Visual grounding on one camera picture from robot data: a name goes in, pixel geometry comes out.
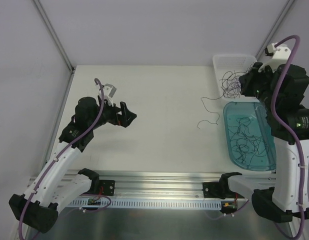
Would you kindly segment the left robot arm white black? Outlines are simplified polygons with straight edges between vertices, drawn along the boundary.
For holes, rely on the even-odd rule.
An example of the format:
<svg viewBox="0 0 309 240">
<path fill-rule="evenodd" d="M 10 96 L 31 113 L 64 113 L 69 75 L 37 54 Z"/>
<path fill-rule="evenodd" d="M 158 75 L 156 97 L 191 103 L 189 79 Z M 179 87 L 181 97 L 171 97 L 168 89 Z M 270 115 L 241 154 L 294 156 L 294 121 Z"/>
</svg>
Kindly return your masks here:
<svg viewBox="0 0 309 240">
<path fill-rule="evenodd" d="M 67 185 L 60 189 L 57 187 L 72 163 L 94 138 L 95 129 L 107 123 L 126 128 L 136 118 L 137 115 L 123 101 L 116 106 L 101 98 L 81 98 L 50 160 L 27 190 L 21 195 L 13 194 L 8 202 L 19 221 L 18 230 L 21 232 L 22 226 L 28 225 L 46 233 L 75 198 L 86 193 L 99 194 L 100 175 L 88 168 L 81 169 Z"/>
</svg>

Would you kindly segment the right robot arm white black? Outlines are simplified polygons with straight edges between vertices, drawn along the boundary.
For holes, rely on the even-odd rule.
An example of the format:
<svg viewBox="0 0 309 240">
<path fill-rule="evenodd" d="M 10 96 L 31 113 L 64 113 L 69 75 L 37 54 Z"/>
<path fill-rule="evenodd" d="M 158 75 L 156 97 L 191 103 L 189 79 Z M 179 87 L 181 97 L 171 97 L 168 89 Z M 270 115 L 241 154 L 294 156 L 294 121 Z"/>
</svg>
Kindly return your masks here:
<svg viewBox="0 0 309 240">
<path fill-rule="evenodd" d="M 276 151 L 276 182 L 263 188 L 239 172 L 224 173 L 216 196 L 245 197 L 260 217 L 275 223 L 309 219 L 309 109 L 302 105 L 309 85 L 306 70 L 293 64 L 274 68 L 256 62 L 239 82 L 241 94 L 257 98 L 266 110 Z"/>
</svg>

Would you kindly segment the white perforated plastic basket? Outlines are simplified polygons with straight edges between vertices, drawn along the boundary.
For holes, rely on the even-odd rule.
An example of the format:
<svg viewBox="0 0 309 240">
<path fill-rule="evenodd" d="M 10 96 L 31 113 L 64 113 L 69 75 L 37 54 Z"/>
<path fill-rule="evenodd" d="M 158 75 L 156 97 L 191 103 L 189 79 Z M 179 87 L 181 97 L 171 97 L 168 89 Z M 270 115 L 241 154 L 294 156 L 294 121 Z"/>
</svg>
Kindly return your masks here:
<svg viewBox="0 0 309 240">
<path fill-rule="evenodd" d="M 247 54 L 216 54 L 212 57 L 219 99 L 224 102 L 257 102 L 241 95 L 239 77 L 248 73 L 257 59 Z"/>
</svg>

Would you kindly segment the teal transparent plastic tray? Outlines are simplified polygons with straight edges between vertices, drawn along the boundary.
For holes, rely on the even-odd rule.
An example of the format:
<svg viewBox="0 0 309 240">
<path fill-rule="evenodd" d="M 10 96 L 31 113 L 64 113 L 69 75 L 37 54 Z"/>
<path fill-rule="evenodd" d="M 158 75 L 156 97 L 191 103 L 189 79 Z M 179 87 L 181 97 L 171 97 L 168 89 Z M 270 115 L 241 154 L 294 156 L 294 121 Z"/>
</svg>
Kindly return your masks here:
<svg viewBox="0 0 309 240">
<path fill-rule="evenodd" d="M 276 169 L 276 149 L 267 111 L 259 102 L 229 102 L 223 109 L 230 160 L 255 172 Z"/>
</svg>

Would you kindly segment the right aluminium frame post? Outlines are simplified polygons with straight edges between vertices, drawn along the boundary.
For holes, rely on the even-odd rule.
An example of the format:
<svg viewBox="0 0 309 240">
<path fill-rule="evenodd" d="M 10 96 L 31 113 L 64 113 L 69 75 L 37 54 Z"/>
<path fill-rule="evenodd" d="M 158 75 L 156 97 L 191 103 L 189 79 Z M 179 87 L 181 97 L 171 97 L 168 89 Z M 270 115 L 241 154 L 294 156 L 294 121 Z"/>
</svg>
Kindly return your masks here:
<svg viewBox="0 0 309 240">
<path fill-rule="evenodd" d="M 289 16 L 290 12 L 292 11 L 293 7 L 296 5 L 297 0 L 286 0 L 282 9 L 280 10 L 279 14 L 277 15 L 274 23 L 270 27 L 270 30 L 266 34 L 264 40 L 262 41 L 260 47 L 258 48 L 255 58 L 260 60 L 264 53 L 264 49 L 267 45 L 271 43 L 271 40 L 276 35 L 276 33 L 281 28 L 282 24 L 284 23 L 285 19 Z"/>
</svg>

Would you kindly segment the aluminium frame post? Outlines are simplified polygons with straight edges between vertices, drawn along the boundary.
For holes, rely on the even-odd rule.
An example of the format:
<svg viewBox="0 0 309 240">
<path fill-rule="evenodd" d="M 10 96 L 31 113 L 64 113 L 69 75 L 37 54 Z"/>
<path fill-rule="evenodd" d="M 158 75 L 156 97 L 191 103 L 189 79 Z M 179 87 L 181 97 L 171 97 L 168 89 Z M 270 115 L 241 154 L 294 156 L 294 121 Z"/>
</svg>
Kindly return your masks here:
<svg viewBox="0 0 309 240">
<path fill-rule="evenodd" d="M 280 10 L 279 14 L 277 15 L 274 23 L 270 27 L 270 30 L 266 34 L 264 40 L 262 41 L 260 47 L 258 48 L 255 58 L 260 60 L 264 53 L 264 49 L 267 45 L 271 43 L 271 40 L 276 35 L 276 33 L 281 28 L 282 24 L 284 23 L 285 19 L 289 16 L 290 12 L 292 11 L 293 7 L 296 5 L 297 0 L 286 0 L 282 9 Z"/>
<path fill-rule="evenodd" d="M 46 27 L 47 32 L 50 35 L 58 53 L 60 54 L 63 62 L 65 63 L 67 69 L 70 71 L 70 73 L 73 73 L 75 71 L 75 67 L 71 63 L 71 60 L 70 60 L 68 54 L 66 53 L 66 51 L 63 47 L 63 44 L 60 41 L 59 36 L 56 33 L 43 4 L 41 3 L 40 0 L 32 0 L 31 2 L 33 3 L 34 7 L 36 8 L 41 20 L 43 21 L 43 24 Z"/>
</svg>

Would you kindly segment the left aluminium frame post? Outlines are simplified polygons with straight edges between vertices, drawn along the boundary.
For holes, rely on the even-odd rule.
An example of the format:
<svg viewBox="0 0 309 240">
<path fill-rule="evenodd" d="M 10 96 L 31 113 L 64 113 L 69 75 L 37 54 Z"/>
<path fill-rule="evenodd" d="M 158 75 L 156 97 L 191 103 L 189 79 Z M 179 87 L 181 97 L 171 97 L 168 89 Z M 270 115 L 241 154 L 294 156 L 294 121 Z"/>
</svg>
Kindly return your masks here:
<svg viewBox="0 0 309 240">
<path fill-rule="evenodd" d="M 41 20 L 43 21 L 43 24 L 46 27 L 47 32 L 50 35 L 58 53 L 60 54 L 63 62 L 65 63 L 67 69 L 70 71 L 70 73 L 73 73 L 75 71 L 75 67 L 71 63 L 71 60 L 70 60 L 68 54 L 66 53 L 66 51 L 63 47 L 63 44 L 60 41 L 59 36 L 56 33 L 43 4 L 41 3 L 40 0 L 32 0 L 31 2 L 33 3 L 34 7 L 36 8 Z"/>
</svg>

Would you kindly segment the aluminium mounting rail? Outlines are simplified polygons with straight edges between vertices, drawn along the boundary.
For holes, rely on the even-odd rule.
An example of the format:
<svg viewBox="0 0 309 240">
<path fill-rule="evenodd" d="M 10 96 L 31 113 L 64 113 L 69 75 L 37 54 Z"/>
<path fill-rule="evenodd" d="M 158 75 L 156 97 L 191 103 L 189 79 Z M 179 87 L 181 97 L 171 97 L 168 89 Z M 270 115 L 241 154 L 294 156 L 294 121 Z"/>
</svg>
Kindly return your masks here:
<svg viewBox="0 0 309 240">
<path fill-rule="evenodd" d="M 75 183 L 71 183 L 84 168 L 96 172 L 101 181 L 114 180 L 114 189 L 110 193 L 118 198 L 203 198 L 206 192 L 203 184 L 217 183 L 224 173 L 239 172 L 254 184 L 266 187 L 272 187 L 276 182 L 273 171 L 242 170 L 229 161 L 147 162 L 138 159 L 132 162 L 105 162 L 80 159 L 63 168 L 61 172 L 57 172 L 54 165 L 44 176 L 34 200 L 49 204 L 71 190 L 84 189 L 84 186 L 90 183 L 87 176 L 80 176 Z"/>
</svg>

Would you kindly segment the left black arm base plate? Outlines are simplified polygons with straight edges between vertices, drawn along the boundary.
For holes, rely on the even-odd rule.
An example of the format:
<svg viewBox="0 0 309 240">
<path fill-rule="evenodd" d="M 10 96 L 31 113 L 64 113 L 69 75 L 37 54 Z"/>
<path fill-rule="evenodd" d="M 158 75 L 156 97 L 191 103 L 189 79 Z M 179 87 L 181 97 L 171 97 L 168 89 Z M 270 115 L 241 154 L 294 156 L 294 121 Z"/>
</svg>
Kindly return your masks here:
<svg viewBox="0 0 309 240">
<path fill-rule="evenodd" d="M 93 180 L 88 194 L 113 196 L 115 194 L 115 180 Z"/>
</svg>

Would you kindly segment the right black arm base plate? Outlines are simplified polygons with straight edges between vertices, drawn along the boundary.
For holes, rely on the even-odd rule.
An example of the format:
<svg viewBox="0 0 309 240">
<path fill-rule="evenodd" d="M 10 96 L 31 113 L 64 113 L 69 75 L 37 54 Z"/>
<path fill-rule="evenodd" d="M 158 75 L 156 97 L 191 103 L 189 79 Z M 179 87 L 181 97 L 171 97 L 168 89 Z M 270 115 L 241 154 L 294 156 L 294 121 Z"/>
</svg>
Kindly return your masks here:
<svg viewBox="0 0 309 240">
<path fill-rule="evenodd" d="M 222 182 L 203 182 L 202 191 L 204 198 L 227 199 L 235 198 L 236 193 L 229 189 L 227 183 Z"/>
</svg>

